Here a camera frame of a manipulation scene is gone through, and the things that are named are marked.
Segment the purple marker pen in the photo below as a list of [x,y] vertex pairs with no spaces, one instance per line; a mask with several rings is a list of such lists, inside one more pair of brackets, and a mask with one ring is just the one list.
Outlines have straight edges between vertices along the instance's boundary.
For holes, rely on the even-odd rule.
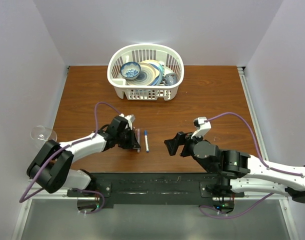
[[138,146],[137,146],[137,153],[140,153],[140,151],[141,151],[140,136],[137,136],[137,143],[138,143]]

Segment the white blue marker pen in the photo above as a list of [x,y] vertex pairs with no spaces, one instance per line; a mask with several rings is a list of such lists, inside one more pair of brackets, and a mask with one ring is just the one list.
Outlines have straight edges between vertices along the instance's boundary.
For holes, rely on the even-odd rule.
[[149,149],[149,142],[148,142],[148,136],[147,135],[144,136],[144,143],[145,143],[146,153],[149,153],[150,149]]

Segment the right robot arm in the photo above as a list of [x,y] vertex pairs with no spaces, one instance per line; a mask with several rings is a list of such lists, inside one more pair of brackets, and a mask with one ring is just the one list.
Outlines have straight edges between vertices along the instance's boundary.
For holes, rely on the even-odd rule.
[[305,166],[284,165],[248,153],[220,149],[191,132],[180,131],[164,144],[170,156],[182,146],[181,157],[192,157],[208,174],[216,174],[218,181],[211,188],[216,195],[271,193],[305,204]]

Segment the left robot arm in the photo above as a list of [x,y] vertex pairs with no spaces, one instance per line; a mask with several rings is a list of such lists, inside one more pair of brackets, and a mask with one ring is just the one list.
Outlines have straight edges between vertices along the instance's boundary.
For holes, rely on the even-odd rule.
[[69,142],[48,140],[29,165],[26,173],[42,189],[52,194],[61,188],[78,189],[84,196],[96,191],[95,179],[85,170],[72,170],[72,163],[115,146],[137,150],[141,146],[133,130],[135,116],[120,114],[106,127]]

